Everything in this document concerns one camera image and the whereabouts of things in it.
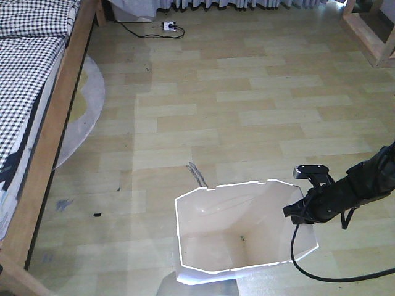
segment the laminate floor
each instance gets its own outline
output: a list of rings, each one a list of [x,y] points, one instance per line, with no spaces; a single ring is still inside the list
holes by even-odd
[[[88,54],[105,79],[104,110],[55,172],[31,274],[60,296],[394,295],[394,276],[329,284],[292,264],[215,284],[175,281],[174,200],[198,186],[188,162],[211,188],[275,178],[306,193],[295,165],[322,163],[339,179],[394,140],[395,69],[372,68],[340,15],[329,2],[170,10],[127,24],[162,34],[162,21],[176,21],[182,39],[94,27]],[[320,248],[300,264],[335,278],[392,268],[394,212],[391,196],[357,210],[347,231],[339,217],[316,224]]]

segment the white bin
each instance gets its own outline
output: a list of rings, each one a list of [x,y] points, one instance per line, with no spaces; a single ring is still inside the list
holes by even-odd
[[[118,22],[153,22],[158,4],[147,0],[110,0],[114,17]]]
[[[200,187],[178,197],[177,281],[193,285],[236,279],[290,262],[295,225],[282,208],[301,198],[299,187],[274,179]],[[302,224],[296,260],[317,248],[312,224]]]

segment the curtain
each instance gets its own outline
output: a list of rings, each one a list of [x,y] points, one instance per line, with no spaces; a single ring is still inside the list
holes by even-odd
[[[217,3],[220,7],[234,4],[237,8],[248,8],[248,6],[255,7],[257,4],[264,7],[278,7],[280,4],[291,6],[294,4],[297,7],[311,8],[326,3],[327,0],[109,0],[121,10],[132,14],[136,17],[150,17],[154,18],[156,10],[159,8],[169,9],[172,4],[176,7],[187,8],[188,4],[197,7],[203,4],[209,8],[213,3]]]

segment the round rug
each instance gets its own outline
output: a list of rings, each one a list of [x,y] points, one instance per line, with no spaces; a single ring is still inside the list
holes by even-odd
[[[62,165],[88,137],[99,119],[105,97],[106,91],[103,76],[93,59],[87,55],[81,71],[56,168]]]

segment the wooden bed frame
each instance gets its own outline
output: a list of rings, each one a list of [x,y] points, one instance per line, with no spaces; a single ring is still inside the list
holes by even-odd
[[[101,0],[82,0],[69,45],[60,64],[22,195],[7,235],[0,242],[0,286],[16,296],[53,295],[25,271],[24,267],[29,260],[28,254],[34,241],[36,225],[44,207],[46,189],[62,141],[95,14],[98,25],[104,25],[106,18]]]
[[[383,0],[374,1],[370,11],[364,14],[378,15],[382,3]],[[395,67],[395,28],[393,28],[387,41],[384,43],[364,22],[361,17],[363,14],[352,12],[355,4],[356,0],[348,0],[341,16],[341,26],[358,42],[360,50],[373,68]]]

